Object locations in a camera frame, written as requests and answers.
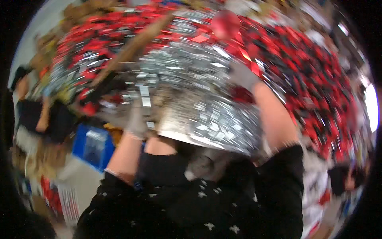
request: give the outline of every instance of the light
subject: light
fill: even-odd
[[[248,53],[243,48],[239,47],[239,50],[245,59],[249,60],[250,62],[252,61],[251,58],[249,57]]]
[[[136,78],[145,78],[145,77],[148,76],[148,75],[149,75],[148,72],[141,72],[141,73],[139,73],[139,75],[137,75]]]
[[[338,27],[341,29],[341,31],[342,31],[343,33],[345,33],[346,36],[349,35],[349,31],[347,30],[347,28],[346,28],[346,26],[345,26],[344,24],[339,23],[339,24],[338,24]]]
[[[201,43],[201,42],[204,42],[205,40],[208,40],[208,39],[209,39],[208,37],[199,35],[197,37],[192,38],[191,41],[194,41],[194,42],[197,42],[197,43]]]
[[[362,51],[361,51],[361,50],[358,50],[357,52],[358,52],[358,54],[361,56],[362,60],[363,60],[364,62],[366,62],[365,55],[362,53]]]
[[[212,48],[217,51],[220,55],[222,55],[223,57],[227,58],[227,59],[231,59],[230,55],[228,55],[222,48],[216,46],[216,45],[213,45]]]
[[[349,38],[350,43],[353,45],[353,47],[357,48],[356,43],[353,41],[353,39]]]
[[[378,101],[376,90],[372,84],[366,88],[365,96],[367,114],[369,115],[370,119],[371,132],[375,132],[378,128]]]
[[[170,70],[179,70],[181,69],[180,67],[166,67],[166,69],[170,69]]]
[[[214,65],[216,67],[222,67],[222,68],[227,68],[225,65],[222,65],[220,63],[211,63],[211,65]]]

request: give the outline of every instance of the black sleeve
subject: black sleeve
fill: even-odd
[[[274,230],[285,238],[300,238],[303,230],[303,149],[286,148],[258,169],[255,189],[259,205],[274,221]]]
[[[73,238],[177,238],[182,234],[161,208],[106,172],[97,195],[79,218]]]
[[[128,224],[121,210],[127,210],[126,205],[135,197],[132,187],[106,172],[97,194],[80,216],[73,238],[117,238],[118,225],[122,221]]]

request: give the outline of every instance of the black clothing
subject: black clothing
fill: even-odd
[[[55,101],[50,108],[49,125],[45,132],[37,132],[42,102],[21,100],[16,104],[19,112],[19,124],[28,131],[41,136],[48,136],[54,143],[63,143],[65,138],[72,132],[76,123],[76,117],[68,108],[59,101]]]
[[[348,165],[337,165],[333,169],[329,170],[330,181],[332,185],[332,192],[336,196],[340,196],[345,192],[345,180],[349,173]],[[365,181],[365,174],[360,168],[355,168],[351,177],[354,178],[354,187],[358,188]]]
[[[164,182],[172,186],[160,186],[148,173],[142,190],[105,173],[74,238],[300,239],[302,157],[301,146],[293,146],[257,169],[248,160],[235,162],[218,183],[186,182],[178,174],[182,183],[171,179]]]

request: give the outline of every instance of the hand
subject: hand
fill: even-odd
[[[130,115],[125,130],[134,134],[140,140],[143,140],[146,137],[148,128],[146,120],[142,114],[142,102],[140,99],[135,100],[131,105]]]
[[[51,97],[50,96],[44,96],[43,98],[42,98],[42,100],[43,100],[43,102],[44,102],[44,104],[47,104],[47,105],[51,105],[51,103],[52,103],[52,99],[51,99]]]
[[[255,84],[261,82],[261,79],[243,63],[231,62],[230,70],[230,82],[244,87],[250,92]]]

